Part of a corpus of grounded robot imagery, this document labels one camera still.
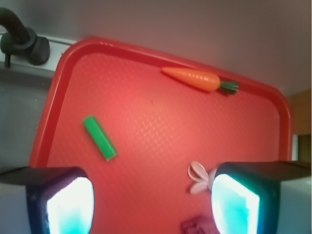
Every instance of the faucet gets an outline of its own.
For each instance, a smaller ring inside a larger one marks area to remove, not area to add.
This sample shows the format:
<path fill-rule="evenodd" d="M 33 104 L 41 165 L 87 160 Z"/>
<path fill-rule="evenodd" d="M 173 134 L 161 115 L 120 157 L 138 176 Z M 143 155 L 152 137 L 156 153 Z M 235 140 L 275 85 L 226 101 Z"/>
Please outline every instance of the faucet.
<path fill-rule="evenodd" d="M 0 7 L 0 24 L 7 30 L 0 41 L 0 49 L 5 54 L 5 67 L 10 67 L 11 55 L 24 56 L 32 65 L 44 64 L 49 59 L 48 39 L 38 37 L 31 28 L 25 28 L 14 12 Z"/>

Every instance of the sink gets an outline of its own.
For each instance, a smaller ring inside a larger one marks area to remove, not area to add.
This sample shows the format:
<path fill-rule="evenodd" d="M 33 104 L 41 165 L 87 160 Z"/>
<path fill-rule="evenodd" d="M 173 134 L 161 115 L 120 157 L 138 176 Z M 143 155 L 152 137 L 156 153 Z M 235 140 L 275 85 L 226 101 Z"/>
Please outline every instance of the sink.
<path fill-rule="evenodd" d="M 53 71 L 0 62 L 0 166 L 28 166 Z"/>

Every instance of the toy carrot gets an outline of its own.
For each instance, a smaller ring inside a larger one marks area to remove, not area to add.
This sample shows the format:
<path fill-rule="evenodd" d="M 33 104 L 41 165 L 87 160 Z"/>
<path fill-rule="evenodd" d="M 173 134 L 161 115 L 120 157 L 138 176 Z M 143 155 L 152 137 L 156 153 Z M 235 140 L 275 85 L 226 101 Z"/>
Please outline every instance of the toy carrot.
<path fill-rule="evenodd" d="M 219 76 L 212 73 L 177 67 L 163 67 L 161 70 L 184 83 L 204 91 L 212 92 L 222 89 L 229 94 L 236 94 L 238 91 L 237 82 L 220 81 Z"/>

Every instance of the metal pipe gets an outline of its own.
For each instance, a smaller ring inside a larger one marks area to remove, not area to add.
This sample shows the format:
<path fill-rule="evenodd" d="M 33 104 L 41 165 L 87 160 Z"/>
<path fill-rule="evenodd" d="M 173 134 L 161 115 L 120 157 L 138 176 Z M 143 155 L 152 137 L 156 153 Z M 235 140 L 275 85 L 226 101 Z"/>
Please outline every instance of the metal pipe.
<path fill-rule="evenodd" d="M 27 29 L 13 11 L 0 7 L 0 24 L 6 28 L 15 43 L 23 45 L 30 40 Z"/>

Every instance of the wooden surface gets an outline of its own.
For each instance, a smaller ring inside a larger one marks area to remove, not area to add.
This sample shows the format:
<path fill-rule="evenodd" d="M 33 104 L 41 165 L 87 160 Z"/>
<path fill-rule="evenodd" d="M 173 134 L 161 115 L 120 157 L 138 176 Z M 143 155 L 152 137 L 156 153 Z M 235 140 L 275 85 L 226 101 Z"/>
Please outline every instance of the wooden surface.
<path fill-rule="evenodd" d="M 311 134 L 311 90 L 287 99 L 293 113 L 293 134 Z"/>
<path fill-rule="evenodd" d="M 298 140 L 298 159 L 311 162 L 311 135 L 301 135 Z"/>

